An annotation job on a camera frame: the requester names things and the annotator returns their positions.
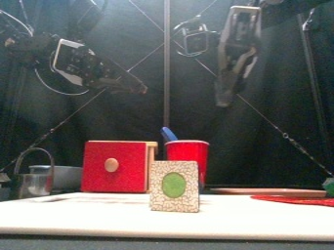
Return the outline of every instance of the wooden knob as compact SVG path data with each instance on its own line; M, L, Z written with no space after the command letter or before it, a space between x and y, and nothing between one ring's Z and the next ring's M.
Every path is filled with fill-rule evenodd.
M119 168L119 161L115 158L108 158L104 162L104 168L108 172L115 172Z

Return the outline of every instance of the red cup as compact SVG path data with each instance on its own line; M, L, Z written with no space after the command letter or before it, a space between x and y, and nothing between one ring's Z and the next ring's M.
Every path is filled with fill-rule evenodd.
M167 160L195 161L199 183L204 185L208 143L199 140L178 140L166 144Z

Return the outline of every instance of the black curtain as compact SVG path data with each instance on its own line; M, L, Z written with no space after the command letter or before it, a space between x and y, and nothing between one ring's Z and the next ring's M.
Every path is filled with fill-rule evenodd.
M232 2L171 1L170 127L179 139L210 142L208 185L319 187L327 175L289 139L333 170L327 152L333 146L334 117L333 1L317 7L317 26L307 32L325 114L321 121L297 15L262 30L260 54L246 89L231 107L215 105L216 50L210 49L195 58L183 57L172 27L202 13L207 28L220 31ZM72 36L71 1L24 3L35 34ZM0 8L25 22L19 1L1 2ZM53 154L57 165L83 166L88 140L156 141L156 158L163 159L159 134L164 119L163 29L163 0L108 1L103 19L84 35L84 43L97 56L116 62L143 81L148 92L146 95L103 93L87 106L97 91L65 96L49 90L33 69L23 67L7 56L4 46L0 47L1 167L52 128L57 129L39 146ZM47 86L61 92L81 91L43 65L39 76ZM323 122L330 144L322 139ZM27 166L45 161L43 156L32 155Z

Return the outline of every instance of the white table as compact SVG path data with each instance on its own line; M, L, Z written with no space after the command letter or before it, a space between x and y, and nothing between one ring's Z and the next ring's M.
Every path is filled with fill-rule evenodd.
M334 242L333 207L260 201L247 195L204 194L198 213L151 211L148 194L112 193L69 193L5 201L0 211L7 215L1 218L0 234L9 238L19 234L206 242L322 242L323 246Z

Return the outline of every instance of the green object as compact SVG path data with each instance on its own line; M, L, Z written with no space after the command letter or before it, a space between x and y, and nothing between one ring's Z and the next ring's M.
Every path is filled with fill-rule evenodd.
M186 192L187 182L184 177L176 173L168 173L162 180L162 191L170 198L179 198Z
M322 186L326 190L327 196L334 197L334 178L327 178Z

